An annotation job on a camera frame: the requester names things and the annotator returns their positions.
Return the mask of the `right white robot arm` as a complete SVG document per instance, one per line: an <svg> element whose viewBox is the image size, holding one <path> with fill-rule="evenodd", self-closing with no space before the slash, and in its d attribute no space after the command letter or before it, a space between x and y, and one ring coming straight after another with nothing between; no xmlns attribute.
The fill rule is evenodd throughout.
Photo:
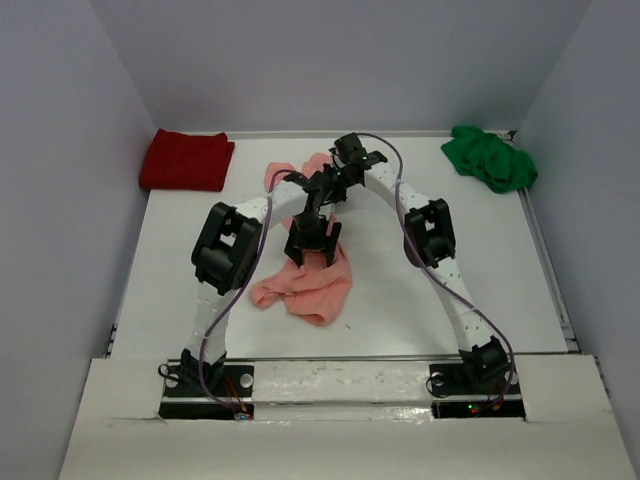
<svg viewBox="0 0 640 480"><path fill-rule="evenodd" d="M412 265L434 286L454 331L460 361L452 371L431 374L433 388L462 386L471 395L486 395L489 408L500 403L515 377L515 359L506 335L475 305L456 262L456 238L449 205L431 199L403 181L404 163L388 140L369 133L396 155L398 168L389 166L379 151L361 143L364 133L352 132L334 141L333 165L325 169L333 182L327 200L344 201L346 191L361 185L392 208L403 235L404 251Z"/></svg>

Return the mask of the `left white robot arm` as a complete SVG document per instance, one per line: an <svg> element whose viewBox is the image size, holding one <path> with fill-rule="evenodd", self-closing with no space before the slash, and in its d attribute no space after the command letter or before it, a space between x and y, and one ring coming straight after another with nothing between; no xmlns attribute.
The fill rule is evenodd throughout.
<svg viewBox="0 0 640 480"><path fill-rule="evenodd" d="M341 224L321 209L346 198L339 174L326 166L309 178L280 169L268 193L238 206L216 203L191 254L198 281L194 329L183 349L179 379L203 392L220 382L229 313L248 286L270 228L291 220L284 253L301 267L312 255L329 267L337 259Z"/></svg>

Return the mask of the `pink t shirt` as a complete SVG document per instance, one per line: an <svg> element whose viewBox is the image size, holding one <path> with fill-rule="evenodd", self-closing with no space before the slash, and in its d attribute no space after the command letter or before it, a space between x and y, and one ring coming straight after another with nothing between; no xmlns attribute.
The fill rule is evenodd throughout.
<svg viewBox="0 0 640 480"><path fill-rule="evenodd" d="M352 289L351 265L341 245L332 264L321 253L306 252L303 258L302 266L288 259L277 273L254 283L249 299L262 310L280 301L287 314L326 327L338 318Z"/></svg>

